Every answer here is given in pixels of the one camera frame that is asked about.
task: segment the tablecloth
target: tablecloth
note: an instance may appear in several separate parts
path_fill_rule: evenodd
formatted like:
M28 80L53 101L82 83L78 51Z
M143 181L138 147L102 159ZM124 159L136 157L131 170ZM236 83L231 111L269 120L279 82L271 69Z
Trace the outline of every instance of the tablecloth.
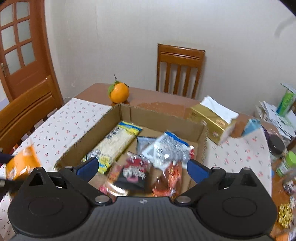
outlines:
M226 172L240 172L243 167L249 167L271 196L271 161L262 128L240 138L228 137L221 145L208 139L205 165L221 167Z
M41 124L17 148L14 155L32 144L41 166L47 172L55 171L56 161L109 109L110 106L73 98ZM5 165L0 168L0 177L5 178ZM0 202L0 235L5 241L14 235L7 216L10 202L11 197L8 194Z

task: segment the wooden door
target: wooden door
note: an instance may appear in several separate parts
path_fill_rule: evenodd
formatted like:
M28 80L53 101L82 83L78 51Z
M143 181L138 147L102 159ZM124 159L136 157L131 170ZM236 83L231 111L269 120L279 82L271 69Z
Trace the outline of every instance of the wooden door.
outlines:
M0 79L10 101L54 74L45 29L44 0L0 5Z

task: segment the orange package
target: orange package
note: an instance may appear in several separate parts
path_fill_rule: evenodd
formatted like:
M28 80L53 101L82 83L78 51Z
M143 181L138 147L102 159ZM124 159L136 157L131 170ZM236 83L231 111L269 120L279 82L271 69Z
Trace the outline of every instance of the orange package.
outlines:
M6 178L9 180L25 179L30 175L35 167L40 167L40 162L36 156L33 146L25 147L5 167Z
M152 192L155 197L169 196L174 200L181 192L182 164L177 162L176 165L171 163L163 174L157 178L154 183Z

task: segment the wooden chair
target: wooden chair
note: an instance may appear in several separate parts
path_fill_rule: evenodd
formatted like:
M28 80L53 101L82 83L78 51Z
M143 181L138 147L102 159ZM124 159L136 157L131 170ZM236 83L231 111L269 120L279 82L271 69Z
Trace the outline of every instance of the wooden chair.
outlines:
M35 130L33 127L37 122L61 106L51 76L13 100L0 111L0 148L3 153L9 153L24 134Z
M183 96L187 95L191 68L197 68L198 71L196 74L193 92L191 96L191 98L195 98L204 56L205 56L204 50L188 49L183 47L158 44L156 90L159 91L160 62L167 63L165 86L164 86L165 93L168 92L171 64L178 65L173 94L178 93L181 66L187 66L186 78L185 78L185 83L183 87Z

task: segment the orange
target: orange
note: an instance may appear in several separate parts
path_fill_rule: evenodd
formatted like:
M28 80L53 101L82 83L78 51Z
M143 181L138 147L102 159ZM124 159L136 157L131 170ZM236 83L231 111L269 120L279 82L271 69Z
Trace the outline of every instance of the orange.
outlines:
M129 87L125 83L117 81L115 77L114 84L109 86L108 95L111 101L116 104L124 102L129 97Z

